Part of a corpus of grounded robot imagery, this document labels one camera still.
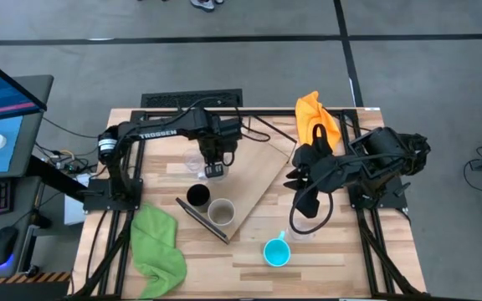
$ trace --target teal mug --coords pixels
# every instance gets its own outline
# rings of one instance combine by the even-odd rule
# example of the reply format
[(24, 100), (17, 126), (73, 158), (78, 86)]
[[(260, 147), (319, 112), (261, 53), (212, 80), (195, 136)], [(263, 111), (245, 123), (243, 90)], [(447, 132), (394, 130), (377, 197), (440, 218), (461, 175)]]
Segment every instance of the teal mug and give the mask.
[(264, 247), (264, 258), (271, 267), (282, 267), (291, 258), (290, 246), (284, 240), (285, 232), (280, 232), (278, 238), (269, 240)]

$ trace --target computer mouse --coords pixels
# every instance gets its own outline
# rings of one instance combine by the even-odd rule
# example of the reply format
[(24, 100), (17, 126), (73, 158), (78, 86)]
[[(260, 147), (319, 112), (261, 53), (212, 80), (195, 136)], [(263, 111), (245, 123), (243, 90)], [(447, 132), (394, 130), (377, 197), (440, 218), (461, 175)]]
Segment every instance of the computer mouse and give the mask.
[(4, 227), (0, 230), (0, 265), (7, 262), (13, 254), (14, 243), (18, 237), (18, 229)]

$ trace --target gray floor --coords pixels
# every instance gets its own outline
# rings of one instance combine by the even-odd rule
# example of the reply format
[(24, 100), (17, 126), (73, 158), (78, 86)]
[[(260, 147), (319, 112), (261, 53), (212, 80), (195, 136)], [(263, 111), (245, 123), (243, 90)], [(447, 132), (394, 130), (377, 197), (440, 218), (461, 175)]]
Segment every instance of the gray floor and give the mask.
[[(342, 2), (349, 34), (482, 33), (482, 1)], [(337, 33), (326, 0), (226, 0), (214, 13), (188, 0), (0, 0), (0, 39)], [(407, 192), (429, 292), (482, 299), (482, 193), (462, 177), (482, 145), (482, 41), (351, 46), (365, 106), (380, 106), (387, 125), (426, 135), (433, 148)], [(47, 116), (87, 135), (104, 129), (111, 108), (136, 107), (150, 92), (242, 88), (247, 106), (292, 106), (317, 89), (327, 106), (352, 105), (340, 42), (0, 46), (0, 68), (52, 74)], [(94, 148), (49, 124), (38, 142), (78, 153)], [(482, 186), (482, 172), (469, 177)], [(44, 210), (60, 220), (60, 208), (52, 202)], [(34, 260), (69, 270), (79, 227), (48, 234)]]

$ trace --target green cloth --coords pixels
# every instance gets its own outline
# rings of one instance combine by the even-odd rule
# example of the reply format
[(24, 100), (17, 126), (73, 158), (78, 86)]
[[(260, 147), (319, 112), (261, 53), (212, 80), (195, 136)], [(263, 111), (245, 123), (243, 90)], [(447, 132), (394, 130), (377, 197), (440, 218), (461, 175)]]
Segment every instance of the green cloth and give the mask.
[(144, 205), (131, 223), (135, 268), (149, 277), (141, 298), (157, 298), (187, 275), (182, 251), (176, 249), (177, 221), (162, 210)]

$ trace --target wooden tabletop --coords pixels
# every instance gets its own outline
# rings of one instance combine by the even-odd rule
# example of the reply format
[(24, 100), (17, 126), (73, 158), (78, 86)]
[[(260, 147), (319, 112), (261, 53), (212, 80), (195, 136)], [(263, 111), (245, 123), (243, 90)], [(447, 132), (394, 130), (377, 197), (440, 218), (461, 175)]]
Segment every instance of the wooden tabletop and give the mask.
[[(129, 120), (131, 111), (112, 110), (109, 125)], [(372, 129), (383, 126), (380, 110), (360, 108), (357, 112), (361, 127)], [(294, 116), (259, 117), (286, 134), (297, 137)], [(291, 152), (290, 141), (286, 142), (282, 135), (254, 119), (251, 120), (251, 127), (269, 133), (272, 137), (270, 143), (284, 152)], [(184, 197), (188, 187), (197, 182), (183, 163), (183, 153), (192, 148), (197, 148), (197, 142), (188, 141), (183, 137), (146, 142), (141, 175), (144, 180), (142, 201), (161, 208), (177, 219), (177, 247), (182, 250), (187, 263), (185, 281), (164, 298), (370, 296), (356, 213), (349, 204), (349, 196), (345, 189), (332, 194), (332, 218), (313, 238), (299, 241), (286, 236), (292, 252), (290, 262), (282, 268), (271, 268), (265, 264), (262, 250), (268, 240), (277, 237), (280, 231), (288, 227), (288, 215), (295, 192), (283, 187), (282, 184), (286, 180), (285, 175), (292, 169), (291, 164), (287, 164), (274, 179), (233, 236), (232, 242), (227, 245), (188, 216), (175, 201), (176, 197)], [(343, 153), (343, 144), (339, 144), (335, 154)], [(319, 215), (309, 220), (307, 227), (319, 223), (328, 212), (328, 201), (324, 198), (320, 198), (320, 201)], [(367, 220), (371, 220), (369, 212), (366, 214)], [(393, 209), (381, 209), (379, 214), (388, 255), (408, 281), (417, 289), (424, 291), (423, 275), (408, 221)], [(85, 282), (86, 263), (100, 216), (101, 212), (93, 212), (85, 220), (74, 265), (76, 290)], [(109, 212), (100, 228), (91, 271), (95, 270), (104, 257), (110, 217)], [(125, 215), (122, 214), (119, 229), (124, 220)], [(306, 224), (306, 220), (303, 221), (299, 213), (296, 213), (295, 220)], [(380, 263), (374, 253), (373, 258), (378, 287), (380, 291), (384, 291)], [(118, 255), (110, 269), (107, 293), (114, 291), (117, 267)], [(130, 250), (122, 298), (138, 298), (146, 286), (146, 280), (133, 267)]]

